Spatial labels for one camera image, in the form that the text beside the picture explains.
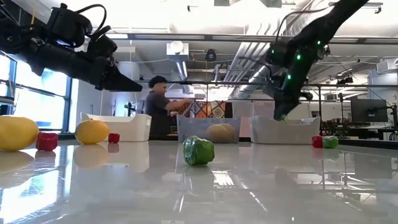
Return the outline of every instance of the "shelf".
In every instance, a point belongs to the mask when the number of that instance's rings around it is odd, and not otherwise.
[[[14,98],[8,96],[0,96],[0,105],[14,106]]]

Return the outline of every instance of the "red bell pepper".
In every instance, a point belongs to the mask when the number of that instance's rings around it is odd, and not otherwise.
[[[39,132],[36,149],[39,151],[52,151],[58,146],[58,134]]]
[[[322,148],[322,136],[312,136],[312,146],[315,148]]]
[[[120,140],[120,134],[110,133],[108,135],[108,142],[109,143],[118,143]]]

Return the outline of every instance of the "white bin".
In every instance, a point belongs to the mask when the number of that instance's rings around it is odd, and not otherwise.
[[[110,133],[120,134],[120,141],[140,142],[148,141],[150,122],[152,117],[146,114],[137,114],[135,117],[98,116],[81,114],[81,121],[89,119],[103,121],[108,125]]]
[[[285,122],[255,116],[250,118],[250,138],[260,144],[311,144],[320,123],[320,117]]]

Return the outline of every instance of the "clear plastic bin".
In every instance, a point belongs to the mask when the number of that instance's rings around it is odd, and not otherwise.
[[[231,142],[214,143],[238,143],[241,129],[240,118],[186,118],[183,115],[177,116],[178,141],[184,142],[187,137],[196,135],[199,138],[207,139],[206,130],[213,124],[229,124],[234,128],[234,139]]]

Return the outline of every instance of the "green bell pepper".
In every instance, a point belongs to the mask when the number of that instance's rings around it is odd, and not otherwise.
[[[190,165],[206,165],[214,159],[214,144],[206,139],[190,136],[182,144],[184,159]]]

